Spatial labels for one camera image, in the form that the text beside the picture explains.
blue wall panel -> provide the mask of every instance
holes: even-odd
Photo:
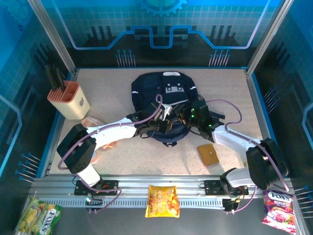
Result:
[[[295,189],[313,187],[312,13],[311,0],[295,0],[255,70]],[[313,221],[306,222],[312,231]]]
[[[32,180],[15,171],[22,173],[19,162],[26,163],[22,153],[42,157],[55,114],[46,99],[50,86],[44,65],[56,63],[66,70],[27,1],[0,1],[0,32],[0,95],[20,111],[22,119],[15,135],[17,115],[0,100],[0,165],[6,163],[0,171],[0,234],[12,234],[30,188],[26,180]]]
[[[244,67],[279,3],[46,0],[44,6],[78,67],[132,67],[133,56],[137,67]]]

metal frame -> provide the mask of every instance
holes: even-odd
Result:
[[[44,27],[48,37],[55,46],[65,66],[71,74],[76,73],[76,67],[63,44],[56,28],[54,27],[48,13],[40,0],[28,0],[29,4],[33,8],[36,16]],[[258,97],[257,88],[252,79],[252,73],[255,70],[257,64],[261,60],[272,38],[277,32],[278,27],[286,16],[293,0],[285,0],[280,7],[271,27],[268,30],[267,35],[257,47],[251,61],[248,65],[246,72],[246,80],[251,93],[253,105],[255,107],[256,116],[259,121],[260,129],[263,138],[270,137],[270,130],[266,122],[261,102]],[[34,179],[32,187],[28,194],[28,200],[25,207],[28,204],[30,197],[37,196],[41,200],[49,203],[59,204],[63,207],[86,207],[84,196],[75,196],[74,185],[72,184],[71,175],[46,175],[46,171],[49,168],[51,156],[54,155],[57,146],[57,140],[62,129],[62,123],[64,119],[58,118],[56,132],[53,135],[53,141],[48,150],[48,159],[45,162],[42,178]],[[177,192],[180,199],[182,208],[205,208],[205,209],[222,209],[221,200],[223,198],[230,198],[229,196],[206,196],[203,189],[200,188],[200,183],[204,180],[218,180],[219,176],[201,175],[201,176],[133,176],[133,175],[117,175],[117,176],[102,176],[103,179],[114,179],[119,181],[119,187],[123,190],[122,195],[113,203],[113,208],[144,208],[146,207],[148,197],[149,185],[155,186],[177,186]],[[286,179],[291,193],[293,188],[290,179]],[[253,188],[249,188],[250,198],[253,193]],[[263,197],[261,190],[257,189],[255,197]],[[104,205],[106,205],[114,196],[107,196],[102,198]],[[306,223],[301,214],[299,204],[294,199],[294,213],[296,216],[297,233],[300,235],[308,235],[309,231],[306,227]]]
[[[257,49],[255,50],[249,64],[247,67],[248,75],[252,75],[253,71],[255,70],[256,66],[260,62],[263,54],[265,53],[266,49],[268,48],[271,40],[275,36],[280,24],[282,23],[283,19],[287,15],[289,8],[291,7],[293,0],[285,0],[283,5],[279,8],[276,17],[271,24],[266,36],[263,38],[262,42],[258,45]]]
[[[76,67],[74,62],[69,55],[62,39],[57,32],[56,28],[54,27],[52,20],[50,19],[47,11],[45,10],[43,4],[40,0],[27,0],[30,4],[31,8],[33,8],[34,13],[36,14],[37,18],[39,19],[40,23],[42,24],[45,32],[47,33],[50,41],[54,45],[55,49],[59,53],[61,59],[63,60],[66,68],[71,74],[76,73]]]
[[[257,117],[258,122],[259,122],[262,137],[264,139],[265,138],[272,138],[273,139],[274,136],[271,135],[271,133],[269,131],[268,123],[266,122],[266,118],[265,118],[264,111],[262,109],[260,97],[258,96],[258,93],[257,93],[256,85],[254,84],[252,76],[248,75],[246,71],[245,71],[245,74],[246,74],[246,82],[248,84],[248,88],[249,88],[249,91],[251,94],[252,103],[254,106],[256,117]]]

beige tabletop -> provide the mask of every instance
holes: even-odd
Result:
[[[199,94],[206,100],[226,99],[237,105],[243,114],[243,121],[230,128],[254,138],[262,137],[242,69],[83,69],[79,70],[77,82],[91,106],[88,115],[111,123],[134,113],[131,83],[139,75],[170,70],[190,76]],[[239,119],[237,111],[226,103],[210,103],[209,109],[225,114],[225,123]],[[65,120],[59,142],[79,122]],[[245,157],[241,158],[235,151],[217,144],[214,148],[220,163],[205,167],[197,146],[206,143],[209,141],[192,133],[178,141],[175,147],[166,147],[154,139],[143,140],[140,137],[119,140],[113,149],[97,151],[100,158],[94,167],[100,174],[118,175],[222,174],[233,167],[244,167]],[[69,173],[57,168],[60,159],[56,153],[50,174]]]

knife block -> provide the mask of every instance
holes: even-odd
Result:
[[[77,82],[64,81],[65,91],[59,87],[51,90],[47,99],[67,119],[81,120],[90,109],[90,105]]]

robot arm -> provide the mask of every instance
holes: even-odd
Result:
[[[171,113],[172,106],[162,104],[153,116],[158,106],[157,101],[153,102],[144,111],[136,112],[120,121],[103,126],[85,128],[81,124],[77,124],[59,144],[57,152],[63,157],[75,144],[79,143],[66,157],[64,163],[72,174],[76,174],[88,186],[97,188],[101,177],[90,163],[95,150],[113,141],[132,138],[147,131],[157,130],[166,133],[169,130],[166,118]]]
[[[197,100],[189,106],[179,104],[174,108],[170,105],[162,105],[162,109],[149,121],[135,124],[139,120],[149,117],[157,108],[158,103],[152,103],[145,111],[128,115],[122,120],[99,127],[84,128],[81,124],[74,126],[57,148],[63,157],[68,150],[81,138],[103,127],[116,124],[114,127],[96,132],[86,138],[65,159],[65,164],[72,174],[84,180],[90,187],[98,188],[101,177],[90,164],[92,155],[99,147],[120,139],[132,138],[147,131],[160,131],[166,133],[171,129],[171,123],[167,116],[173,112],[187,128],[197,127],[201,136],[217,144],[225,145],[241,156],[246,155],[248,167],[243,169],[231,169],[221,176],[221,186],[225,191],[231,191],[239,186],[256,185],[262,190],[268,189],[279,178],[272,165],[264,157],[263,152],[256,146],[258,143],[264,147],[274,159],[282,175],[288,174],[285,159],[281,156],[276,143],[271,139],[254,139],[228,128],[225,129],[219,118],[211,116],[204,100]]]

